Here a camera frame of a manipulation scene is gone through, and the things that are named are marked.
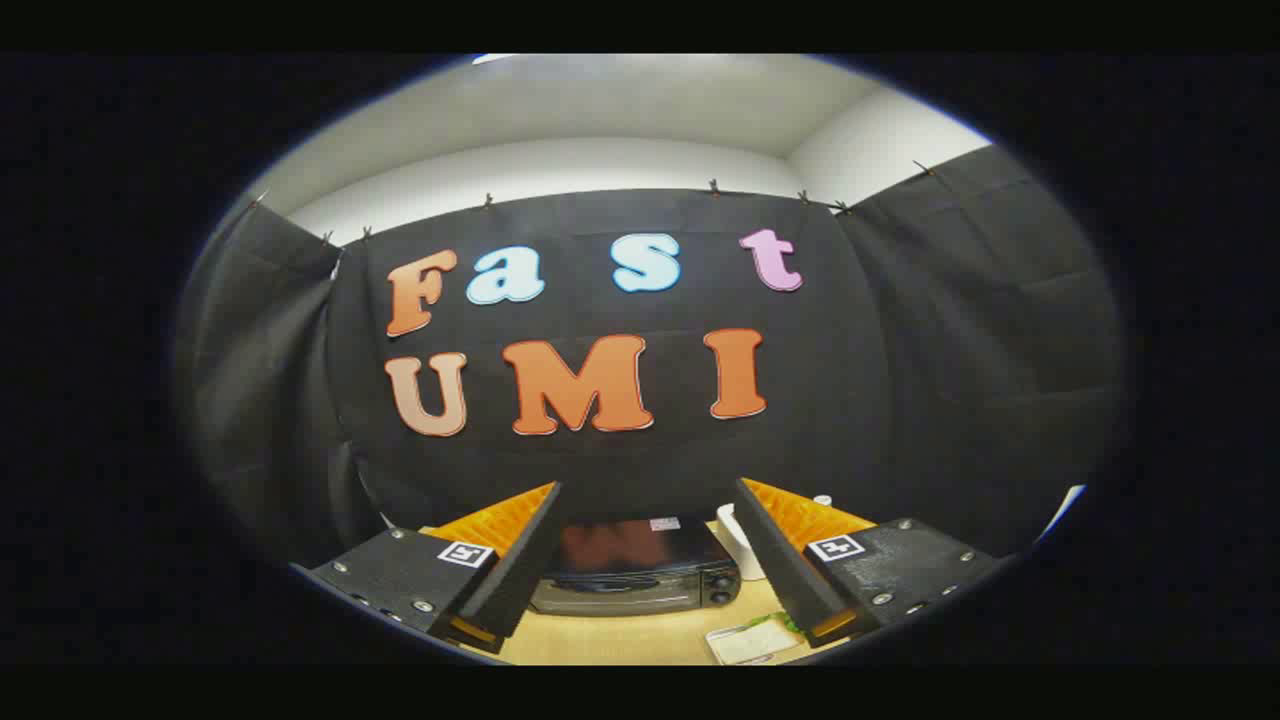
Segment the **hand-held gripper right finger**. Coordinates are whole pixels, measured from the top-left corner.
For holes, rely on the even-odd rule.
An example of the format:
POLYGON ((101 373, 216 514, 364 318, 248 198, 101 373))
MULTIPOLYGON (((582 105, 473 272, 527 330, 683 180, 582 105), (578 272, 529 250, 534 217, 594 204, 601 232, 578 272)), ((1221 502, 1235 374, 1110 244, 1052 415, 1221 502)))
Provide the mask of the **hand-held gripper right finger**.
POLYGON ((748 478, 733 492, 736 521, 813 648, 909 623, 1004 568, 915 518, 874 523, 748 478))

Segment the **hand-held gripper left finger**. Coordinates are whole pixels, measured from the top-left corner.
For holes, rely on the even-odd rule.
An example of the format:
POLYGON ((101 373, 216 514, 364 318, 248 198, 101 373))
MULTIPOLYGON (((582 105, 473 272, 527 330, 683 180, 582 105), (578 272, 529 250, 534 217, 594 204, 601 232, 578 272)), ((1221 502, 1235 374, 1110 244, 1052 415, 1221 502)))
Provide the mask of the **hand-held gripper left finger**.
POLYGON ((292 570, 431 643, 499 653, 561 542, 562 491, 548 483, 439 528, 388 528, 315 568, 292 570))

